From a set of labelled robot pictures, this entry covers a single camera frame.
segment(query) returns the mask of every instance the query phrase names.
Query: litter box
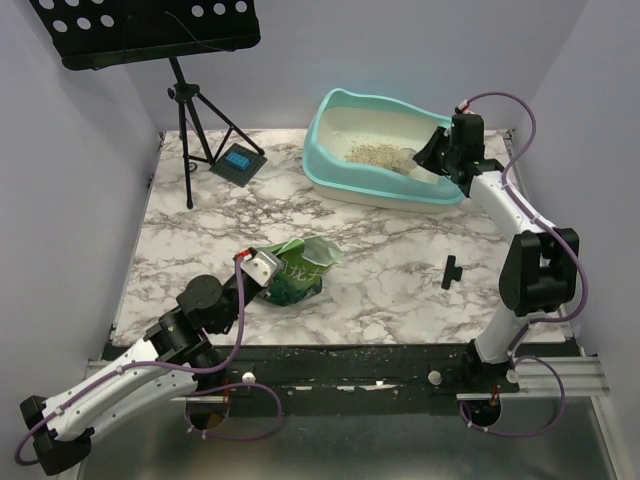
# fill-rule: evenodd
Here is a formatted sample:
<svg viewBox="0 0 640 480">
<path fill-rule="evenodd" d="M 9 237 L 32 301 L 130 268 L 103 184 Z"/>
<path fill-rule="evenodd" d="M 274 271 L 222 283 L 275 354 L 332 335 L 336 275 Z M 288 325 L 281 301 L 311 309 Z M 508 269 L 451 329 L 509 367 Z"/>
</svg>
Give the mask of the litter box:
<svg viewBox="0 0 640 480">
<path fill-rule="evenodd" d="M 428 173 L 426 182 L 385 168 L 345 160 L 359 145 L 420 151 L 436 127 L 451 119 L 387 97 L 332 90 L 305 138 L 302 165 L 323 197 L 395 210 L 438 213 L 464 195 L 450 180 Z"/>
</svg>

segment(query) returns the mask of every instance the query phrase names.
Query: gray floor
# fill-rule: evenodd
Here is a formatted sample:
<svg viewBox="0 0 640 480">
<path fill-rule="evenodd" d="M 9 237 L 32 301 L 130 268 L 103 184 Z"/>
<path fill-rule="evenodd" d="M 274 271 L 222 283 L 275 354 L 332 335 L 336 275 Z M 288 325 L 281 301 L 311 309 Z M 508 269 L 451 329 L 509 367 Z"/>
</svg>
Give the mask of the gray floor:
<svg viewBox="0 0 640 480">
<path fill-rule="evenodd" d="M 183 402 L 168 402 L 123 425 L 94 447 L 81 479 L 566 479 L 615 478 L 588 399 L 570 401 L 558 428 L 530 439 L 470 431 L 457 417 L 291 417 L 257 442 L 203 441 L 187 435 Z M 540 426 L 549 400 L 505 406 L 503 428 Z M 249 433 L 270 419 L 228 419 L 227 433 Z"/>
</svg>

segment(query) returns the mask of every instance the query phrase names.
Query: tripod leg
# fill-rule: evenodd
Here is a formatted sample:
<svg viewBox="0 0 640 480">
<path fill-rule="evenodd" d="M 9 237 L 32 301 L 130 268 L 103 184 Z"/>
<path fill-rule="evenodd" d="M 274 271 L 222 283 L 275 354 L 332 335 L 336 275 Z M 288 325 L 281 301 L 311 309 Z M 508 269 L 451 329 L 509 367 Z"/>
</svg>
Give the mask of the tripod leg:
<svg viewBox="0 0 640 480">
<path fill-rule="evenodd" d="M 187 114 L 184 103 L 178 104 L 180 116 L 180 136 L 182 137 L 182 158 L 184 159 L 184 179 L 187 187 L 187 208 L 193 208 L 193 198 L 191 198 L 191 172 L 189 171 L 189 140 L 187 139 Z"/>
<path fill-rule="evenodd" d="M 258 152 L 258 155 L 264 155 L 264 150 L 261 149 L 253 140 L 251 140 L 246 133 L 244 133 L 242 130 L 240 130 L 240 128 L 238 128 L 238 126 L 233 123 L 229 117 L 227 117 L 224 113 L 222 113 L 213 103 L 211 103 L 207 97 L 205 97 L 204 95 L 202 95 L 201 93 L 198 93 L 198 98 L 200 99 L 200 101 L 202 103 L 204 103 L 207 107 L 209 107 L 211 110 L 213 110 L 213 112 L 218 115 L 222 120 L 225 121 L 225 123 L 227 125 L 229 125 L 231 128 L 233 128 L 238 135 L 240 135 L 249 145 L 251 145 L 256 152 Z"/>
<path fill-rule="evenodd" d="M 204 134 L 204 130 L 202 130 L 202 124 L 200 123 L 200 117 L 198 117 L 198 112 L 196 111 L 196 106 L 193 104 L 193 100 L 187 100 L 187 108 L 189 109 L 189 115 L 191 116 L 191 120 L 193 121 L 193 128 L 196 129 L 196 135 L 200 139 L 200 143 L 202 144 L 202 149 L 204 150 L 204 157 L 209 162 L 209 165 L 213 165 L 213 157 L 211 156 L 211 149 L 209 148 L 209 142 L 207 142 L 207 137 Z"/>
</svg>

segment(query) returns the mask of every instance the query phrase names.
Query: blue object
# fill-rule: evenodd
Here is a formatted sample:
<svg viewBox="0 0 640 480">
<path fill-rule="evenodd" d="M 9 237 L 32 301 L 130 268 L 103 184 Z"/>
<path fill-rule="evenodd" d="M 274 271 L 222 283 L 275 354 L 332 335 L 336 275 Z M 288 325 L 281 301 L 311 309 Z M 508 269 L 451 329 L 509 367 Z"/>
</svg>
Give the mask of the blue object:
<svg viewBox="0 0 640 480">
<path fill-rule="evenodd" d="M 246 170 L 249 167 L 249 159 L 234 152 L 227 155 L 225 160 L 240 170 Z"/>
<path fill-rule="evenodd" d="M 323 115 L 336 107 L 417 115 L 423 117 L 421 121 L 424 121 L 424 117 L 429 117 L 431 120 L 435 120 L 435 123 L 446 128 L 451 124 L 451 119 L 448 117 L 433 114 L 399 100 L 373 95 L 358 95 L 339 88 L 332 90 L 320 104 L 305 138 L 302 164 L 305 174 L 315 186 L 344 190 L 348 192 L 349 196 L 356 198 L 356 200 L 352 200 L 356 203 L 386 206 L 385 203 L 392 201 L 396 206 L 391 208 L 400 209 L 404 209 L 402 208 L 403 202 L 412 205 L 418 203 L 447 207 L 464 200 L 460 189 L 444 177 L 440 177 L 437 183 L 425 183 L 384 168 L 346 162 L 344 159 L 336 158 L 325 145 L 318 141 L 318 130 Z M 422 147 L 426 145 L 431 133 L 424 132 Z M 357 200 L 362 199 L 362 195 L 371 198 L 364 201 Z"/>
</svg>

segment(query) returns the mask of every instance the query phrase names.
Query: table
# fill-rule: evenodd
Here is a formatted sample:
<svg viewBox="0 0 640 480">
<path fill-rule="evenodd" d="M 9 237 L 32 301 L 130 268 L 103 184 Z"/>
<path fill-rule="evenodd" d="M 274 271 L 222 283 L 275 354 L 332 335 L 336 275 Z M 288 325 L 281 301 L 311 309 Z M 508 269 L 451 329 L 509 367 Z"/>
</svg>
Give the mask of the table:
<svg viewBox="0 0 640 480">
<path fill-rule="evenodd" d="M 493 222 L 466 200 L 446 213 L 426 215 L 328 200 L 315 193 L 302 169 L 305 130 L 252 130 L 269 159 L 246 188 L 201 165 L 192 176 L 195 208 L 185 206 L 182 146 L 166 135 L 135 258 L 112 332 L 129 346 L 175 307 L 193 277 L 224 282 L 233 255 L 320 234 L 345 251 L 321 294 L 290 307 L 260 300 L 248 309 L 245 344 L 466 343 L 498 306 L 498 275 L 508 247 Z M 216 145 L 223 132 L 207 132 Z M 242 143 L 232 135 L 232 142 Z M 190 149 L 201 154 L 196 137 Z M 485 134 L 487 157 L 506 164 L 498 131 Z M 447 255 L 464 267 L 462 281 L 442 290 Z M 228 336 L 212 337 L 229 344 Z M 529 341 L 561 342 L 557 326 L 539 325 Z"/>
</svg>

